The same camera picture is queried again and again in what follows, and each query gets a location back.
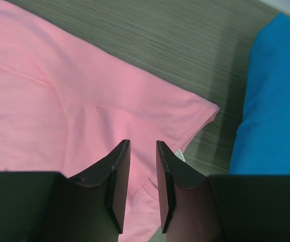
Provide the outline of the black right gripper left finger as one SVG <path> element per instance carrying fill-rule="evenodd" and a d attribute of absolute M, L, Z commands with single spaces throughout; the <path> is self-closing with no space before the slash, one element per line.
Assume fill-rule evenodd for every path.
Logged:
<path fill-rule="evenodd" d="M 123 232 L 130 141 L 67 178 L 0 171 L 0 241 L 117 241 Z"/>

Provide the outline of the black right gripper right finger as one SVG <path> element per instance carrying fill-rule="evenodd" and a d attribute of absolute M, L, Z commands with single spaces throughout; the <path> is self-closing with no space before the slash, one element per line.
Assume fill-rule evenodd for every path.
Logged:
<path fill-rule="evenodd" d="M 290 175 L 205 176 L 156 146 L 167 241 L 290 241 Z"/>

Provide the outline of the light pink t shirt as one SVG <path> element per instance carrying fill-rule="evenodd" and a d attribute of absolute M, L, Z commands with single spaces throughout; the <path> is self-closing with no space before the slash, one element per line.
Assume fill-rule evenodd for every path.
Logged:
<path fill-rule="evenodd" d="M 131 141 L 123 234 L 160 226 L 156 142 L 184 151 L 219 107 L 0 1 L 0 170 L 73 176 Z"/>

